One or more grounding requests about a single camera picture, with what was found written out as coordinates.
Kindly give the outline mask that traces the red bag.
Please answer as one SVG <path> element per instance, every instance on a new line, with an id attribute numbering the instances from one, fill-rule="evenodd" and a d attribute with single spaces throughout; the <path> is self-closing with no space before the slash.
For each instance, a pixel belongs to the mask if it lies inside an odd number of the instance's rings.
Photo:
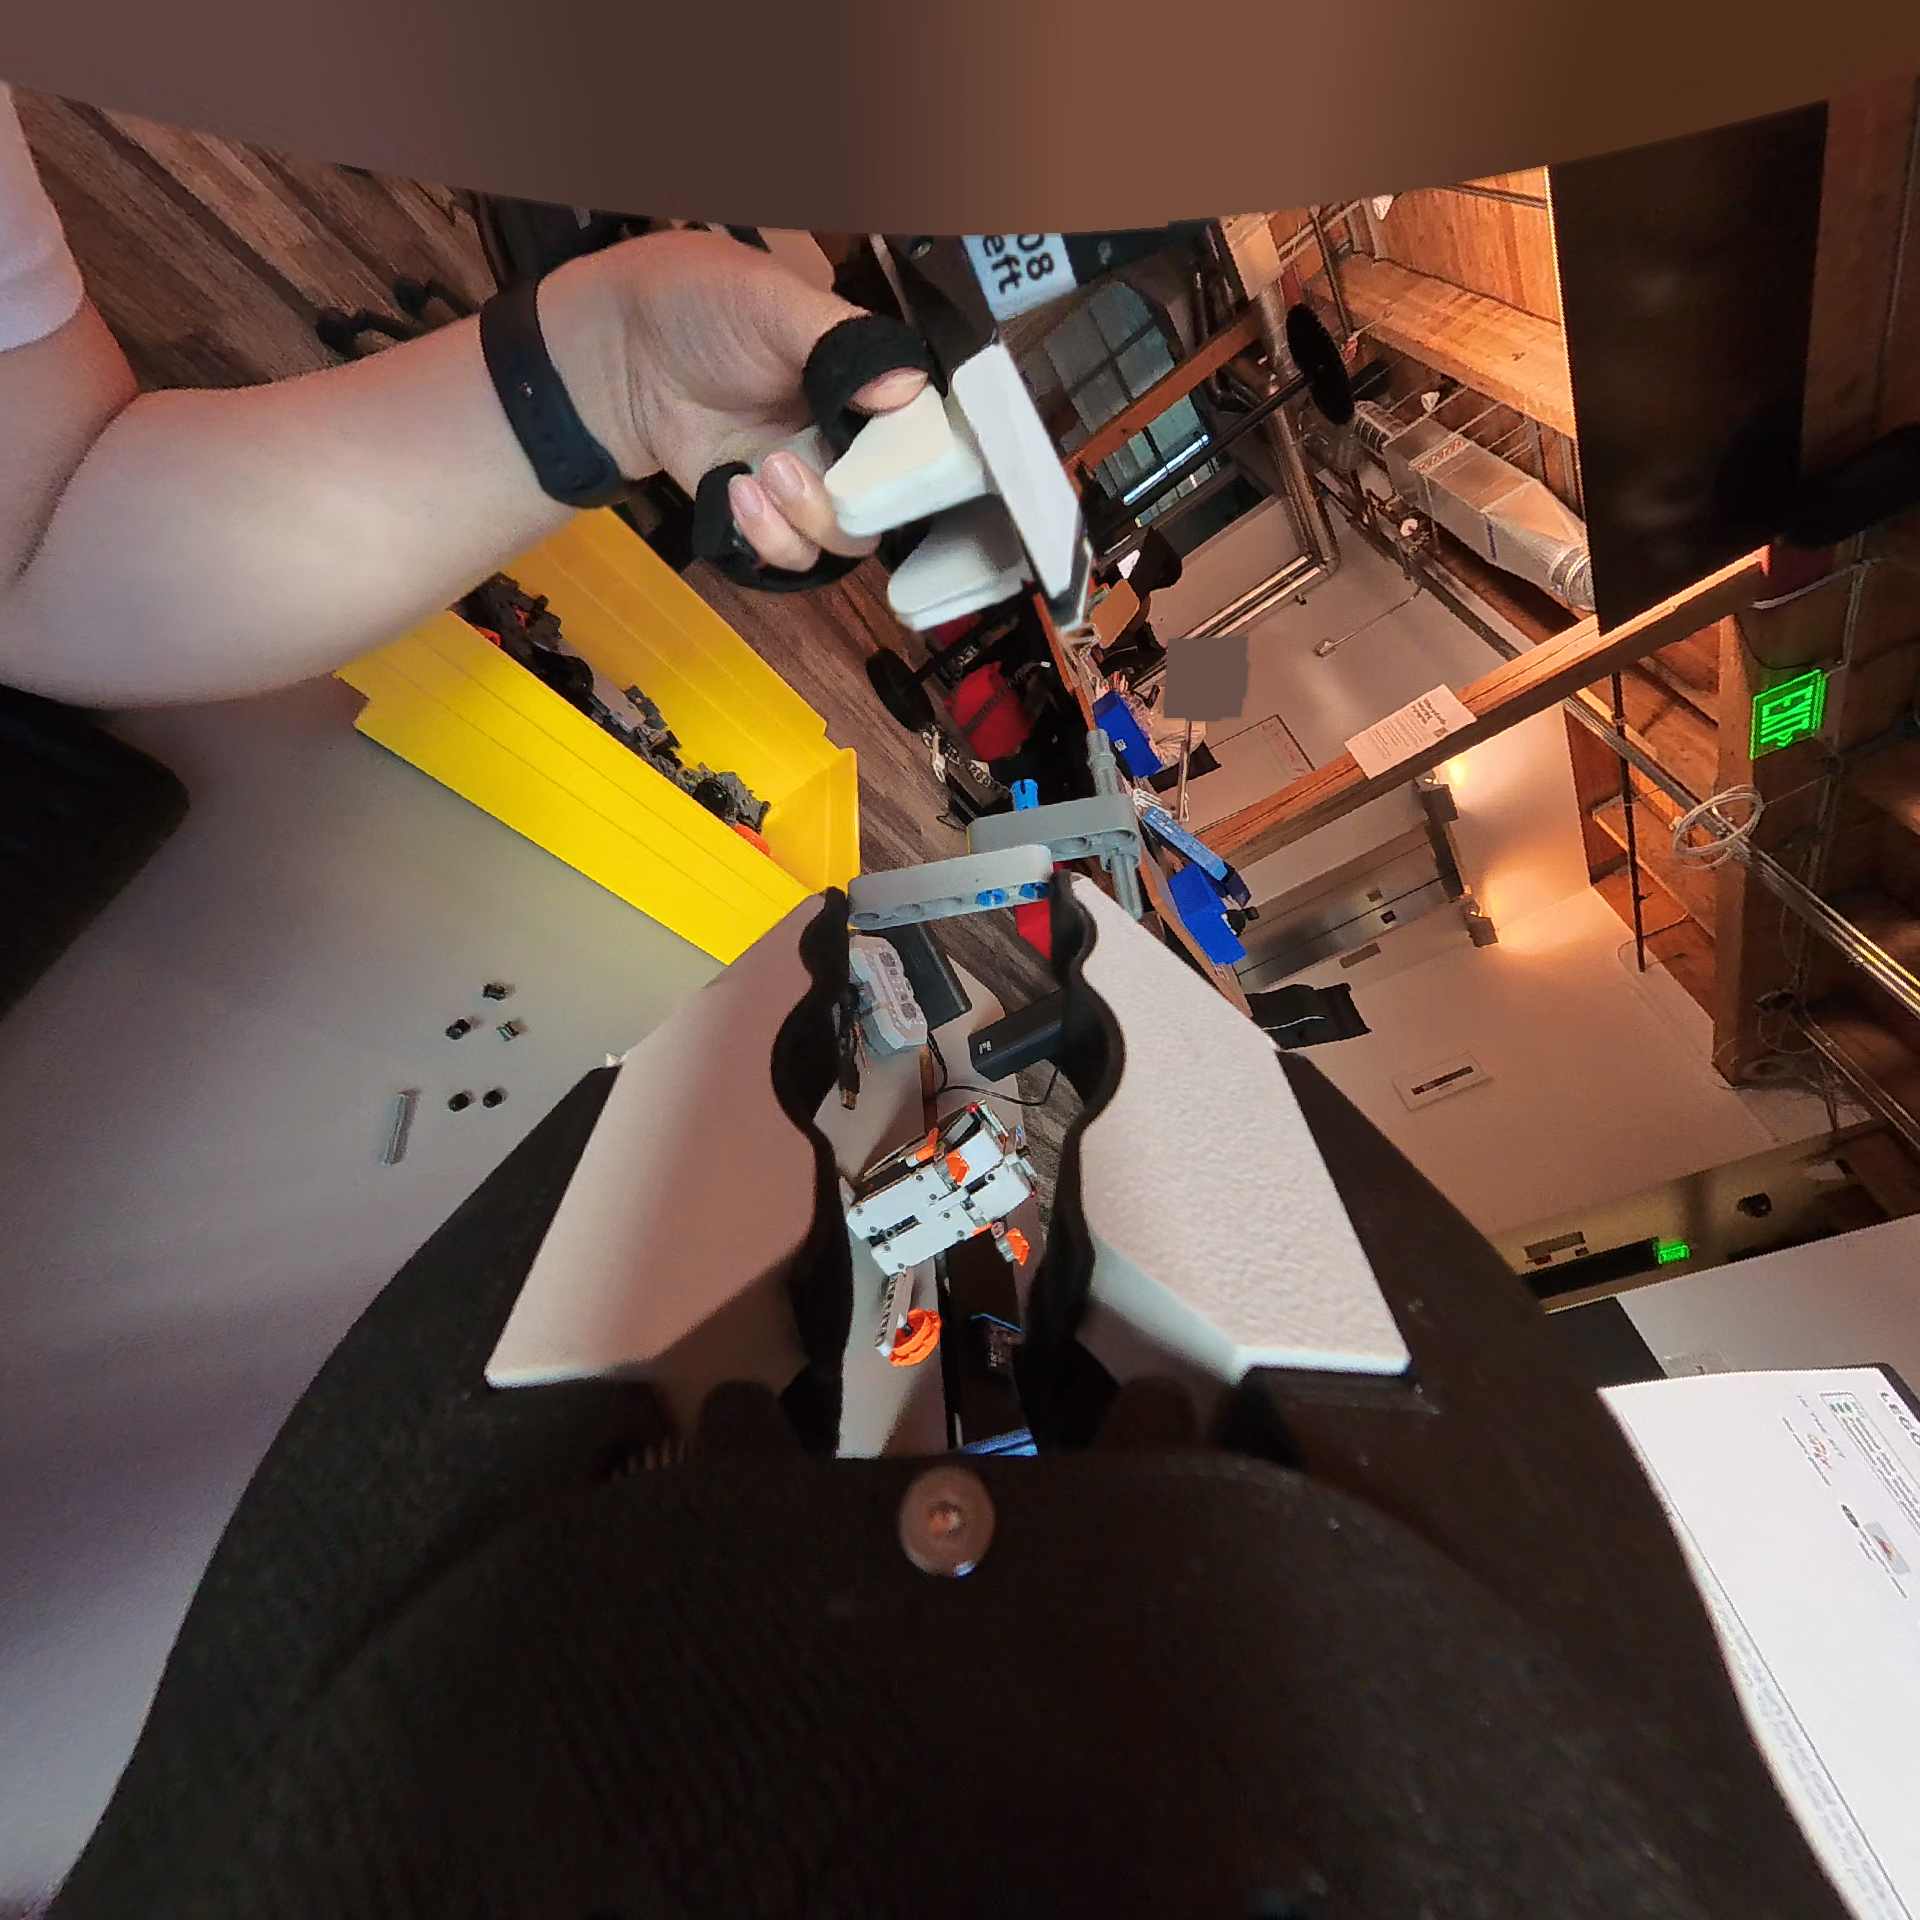
<path id="1" fill-rule="evenodd" d="M 950 688 L 948 712 L 969 761 L 1006 788 L 1050 780 L 1050 695 L 1044 680 L 1036 689 L 1038 671 L 1032 661 L 980 658 Z"/>

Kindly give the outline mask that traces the curled white poster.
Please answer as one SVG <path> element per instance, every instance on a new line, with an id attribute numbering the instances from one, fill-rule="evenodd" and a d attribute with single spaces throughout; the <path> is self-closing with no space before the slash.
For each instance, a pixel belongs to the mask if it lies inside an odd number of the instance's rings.
<path id="1" fill-rule="evenodd" d="M 1918 1916 L 1918 1420 L 1885 1365 L 1603 1388 L 1787 1807 L 1853 1916 Z"/>

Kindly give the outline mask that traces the pile of building kit parts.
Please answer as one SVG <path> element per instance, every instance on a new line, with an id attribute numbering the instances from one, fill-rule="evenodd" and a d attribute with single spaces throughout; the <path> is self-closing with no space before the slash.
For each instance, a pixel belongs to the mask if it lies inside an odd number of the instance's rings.
<path id="1" fill-rule="evenodd" d="M 682 740 L 661 708 L 638 686 L 620 688 L 592 668 L 565 637 L 560 614 L 544 593 L 528 593 L 512 575 L 496 572 L 468 590 L 452 612 L 725 824 L 748 837 L 762 832 L 769 801 L 738 775 L 683 758 Z"/>

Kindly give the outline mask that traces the grey desk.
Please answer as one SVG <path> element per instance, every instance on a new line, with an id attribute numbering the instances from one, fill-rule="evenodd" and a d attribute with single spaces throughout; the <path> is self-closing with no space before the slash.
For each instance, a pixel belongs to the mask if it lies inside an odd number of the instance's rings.
<path id="1" fill-rule="evenodd" d="M 4 1020 L 4 1916 L 896 1912 L 908 1466 L 758 1382 L 489 1384 L 725 972 L 348 697 L 97 730 L 182 820 Z"/>

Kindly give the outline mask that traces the black wristband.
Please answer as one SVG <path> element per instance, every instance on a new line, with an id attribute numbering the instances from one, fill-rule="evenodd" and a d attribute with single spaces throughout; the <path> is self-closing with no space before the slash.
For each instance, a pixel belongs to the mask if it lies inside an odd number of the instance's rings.
<path id="1" fill-rule="evenodd" d="M 565 508 L 616 508 L 630 480 L 590 432 L 540 321 L 540 278 L 516 278 L 477 313 L 489 384 L 542 493 Z"/>

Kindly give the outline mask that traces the grey beam with blue pin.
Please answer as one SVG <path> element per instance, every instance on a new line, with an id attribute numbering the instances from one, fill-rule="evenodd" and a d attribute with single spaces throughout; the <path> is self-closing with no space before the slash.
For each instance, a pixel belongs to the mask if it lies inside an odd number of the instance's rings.
<path id="1" fill-rule="evenodd" d="M 1022 906 L 1050 896 L 1052 873 L 1054 856 L 1044 842 L 861 873 L 849 884 L 849 924 L 888 930 Z"/>

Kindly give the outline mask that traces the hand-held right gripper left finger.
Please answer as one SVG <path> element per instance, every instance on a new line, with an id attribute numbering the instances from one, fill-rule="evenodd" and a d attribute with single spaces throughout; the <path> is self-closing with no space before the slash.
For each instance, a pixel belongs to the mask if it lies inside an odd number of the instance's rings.
<path id="1" fill-rule="evenodd" d="M 491 1388 L 652 1384 L 693 1423 L 757 1382 L 834 1442 L 850 1332 L 836 1092 L 849 898 L 788 912 L 616 1069 L 488 1359 Z"/>

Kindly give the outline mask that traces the grey battery box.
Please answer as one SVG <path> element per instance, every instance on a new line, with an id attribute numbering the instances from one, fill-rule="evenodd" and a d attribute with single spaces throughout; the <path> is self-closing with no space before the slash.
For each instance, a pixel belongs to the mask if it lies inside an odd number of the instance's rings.
<path id="1" fill-rule="evenodd" d="M 878 933 L 858 930 L 849 942 L 849 972 L 866 1052 L 888 1058 L 924 1048 L 929 1022 L 900 951 Z"/>

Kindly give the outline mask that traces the yellow plastic parts bin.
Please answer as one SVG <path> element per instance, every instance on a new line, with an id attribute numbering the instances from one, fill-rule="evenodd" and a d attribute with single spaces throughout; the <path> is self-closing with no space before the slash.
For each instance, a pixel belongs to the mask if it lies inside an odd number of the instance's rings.
<path id="1" fill-rule="evenodd" d="M 452 612 L 341 669 L 364 736 L 725 965 L 858 876 L 858 758 L 625 521 L 582 513 L 508 573 L 688 758 L 769 799 L 764 849 Z"/>

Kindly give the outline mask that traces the partly built toy robot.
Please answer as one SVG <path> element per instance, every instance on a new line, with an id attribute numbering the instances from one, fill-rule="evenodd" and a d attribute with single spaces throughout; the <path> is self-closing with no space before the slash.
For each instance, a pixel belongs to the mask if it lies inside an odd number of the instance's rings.
<path id="1" fill-rule="evenodd" d="M 906 1368 L 936 1352 L 941 1316 L 914 1305 L 914 1284 L 954 1245 L 986 1238 L 1003 1262 L 1028 1262 L 1032 1240 L 1010 1216 L 1033 1197 L 1036 1178 L 1025 1130 L 971 1102 L 850 1188 L 849 1234 L 883 1272 L 878 1356 Z"/>

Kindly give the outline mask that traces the person's left forearm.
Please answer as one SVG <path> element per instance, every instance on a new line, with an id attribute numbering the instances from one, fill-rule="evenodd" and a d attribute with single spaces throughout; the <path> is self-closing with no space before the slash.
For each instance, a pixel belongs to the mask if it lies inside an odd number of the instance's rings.
<path id="1" fill-rule="evenodd" d="M 3 104 L 3 682 L 93 708 L 314 678 L 552 536 L 474 321 L 244 391 L 138 382 Z"/>

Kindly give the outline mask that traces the black box device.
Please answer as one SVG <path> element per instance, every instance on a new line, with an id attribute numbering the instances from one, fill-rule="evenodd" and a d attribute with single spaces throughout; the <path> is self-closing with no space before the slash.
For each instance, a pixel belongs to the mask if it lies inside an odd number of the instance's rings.
<path id="1" fill-rule="evenodd" d="M 1054 1064 L 1064 1041 L 1065 992 L 1052 992 L 969 1033 L 966 1055 L 980 1082 L 1000 1082 Z"/>

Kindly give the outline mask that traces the person's left hand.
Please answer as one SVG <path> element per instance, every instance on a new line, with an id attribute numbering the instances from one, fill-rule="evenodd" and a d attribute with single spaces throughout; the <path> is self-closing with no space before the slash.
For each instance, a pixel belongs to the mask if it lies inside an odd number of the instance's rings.
<path id="1" fill-rule="evenodd" d="M 693 492 L 712 469 L 748 463 L 726 505 L 762 565 L 875 550 L 786 448 L 810 420 L 812 349 L 865 308 L 725 234 L 665 230 L 556 270 L 538 313 L 577 410 L 627 477 L 670 472 Z"/>

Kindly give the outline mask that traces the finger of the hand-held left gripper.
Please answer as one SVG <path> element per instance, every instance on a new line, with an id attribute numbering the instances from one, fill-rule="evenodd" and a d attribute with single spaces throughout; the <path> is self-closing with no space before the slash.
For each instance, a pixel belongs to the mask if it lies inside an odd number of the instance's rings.
<path id="1" fill-rule="evenodd" d="M 993 340 L 961 364 L 948 398 L 1048 600 L 1088 600 L 1092 557 L 1081 503 L 1009 344 Z"/>

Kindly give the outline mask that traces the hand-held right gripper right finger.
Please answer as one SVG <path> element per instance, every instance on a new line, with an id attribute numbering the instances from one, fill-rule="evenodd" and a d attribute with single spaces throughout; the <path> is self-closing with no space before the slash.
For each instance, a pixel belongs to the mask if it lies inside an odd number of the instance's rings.
<path id="1" fill-rule="evenodd" d="M 1081 1098 L 1038 1269 L 1038 1439 L 1117 1384 L 1205 1413 L 1261 1370 L 1400 1380 L 1408 1344 L 1280 1054 L 1105 893 L 1052 905 Z"/>

